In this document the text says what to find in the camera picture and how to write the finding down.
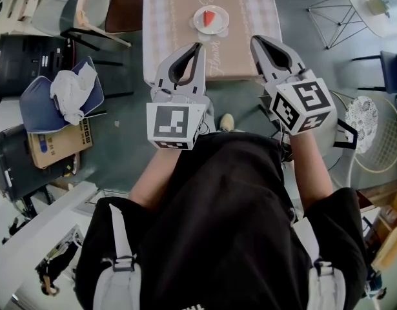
floor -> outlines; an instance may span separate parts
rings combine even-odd
[[[371,94],[355,88],[382,86],[380,63],[352,63],[350,60],[379,54],[382,49],[397,52],[397,37],[380,39],[369,30],[364,30],[331,50],[325,50],[306,11],[309,5],[318,1],[322,0],[276,0],[283,42],[298,52],[316,76],[325,80],[329,89],[351,97]],[[333,16],[341,19],[345,12],[340,10]],[[334,25],[326,20],[320,24],[327,36],[331,36]],[[345,35],[355,32],[357,26],[361,25],[350,25]],[[150,87],[143,81],[142,34],[127,34],[125,38],[132,42],[132,48],[123,48],[106,39],[88,37],[85,39],[103,45],[104,50],[94,52],[83,46],[77,50],[80,57],[91,55],[93,58],[124,63],[124,67],[97,67],[105,94],[134,92],[133,96],[107,100],[108,114],[91,120],[94,146],[83,153],[83,169],[77,176],[78,179],[86,178],[96,183],[98,187],[118,192],[128,192],[132,188],[155,152],[146,135],[145,103],[150,101]],[[217,118],[230,112],[236,118],[237,129],[270,136],[274,128],[257,109],[261,91],[262,87],[253,81],[207,83],[207,94],[214,103]],[[337,158],[326,158],[328,164],[335,160]],[[360,189],[396,179],[397,166],[383,174],[371,174],[355,164],[352,175],[352,186]],[[386,309],[392,309],[397,302],[397,293],[395,298],[388,299],[383,304]],[[365,309],[368,305],[364,301],[359,306]]]

shoe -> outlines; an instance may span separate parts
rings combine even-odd
[[[234,130],[234,117],[232,117],[232,114],[224,114],[219,122],[219,130],[221,132],[231,132]]]

blue chair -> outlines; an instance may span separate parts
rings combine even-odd
[[[382,64],[384,87],[358,87],[358,90],[377,90],[387,93],[397,93],[397,54],[381,51],[380,55],[357,57],[352,61],[364,59],[380,59]]]
[[[86,62],[95,69],[92,59],[86,57],[80,61],[72,71],[78,74]],[[23,123],[28,133],[44,134],[57,132],[69,125],[69,122],[65,121],[62,114],[57,109],[55,101],[50,98],[51,84],[52,82],[46,77],[38,77],[28,86],[20,97],[19,106]],[[81,110],[84,112],[85,117],[105,114],[105,110],[96,113],[93,112],[104,102],[104,99],[131,94],[133,94],[133,92],[104,96],[99,78],[96,77],[94,88],[85,104],[81,107]]]

red food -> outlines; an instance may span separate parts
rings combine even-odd
[[[210,10],[206,10],[204,12],[204,26],[205,27],[210,26],[210,24],[213,22],[215,16],[216,16],[216,13],[211,12]]]

checkered tablecloth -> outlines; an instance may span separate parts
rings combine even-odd
[[[217,5],[230,16],[229,28],[216,36],[200,34],[192,17],[203,5]],[[144,0],[143,70],[153,84],[159,64],[175,50],[201,41],[207,49],[207,80],[258,76],[250,52],[253,35],[281,40],[274,0]]]

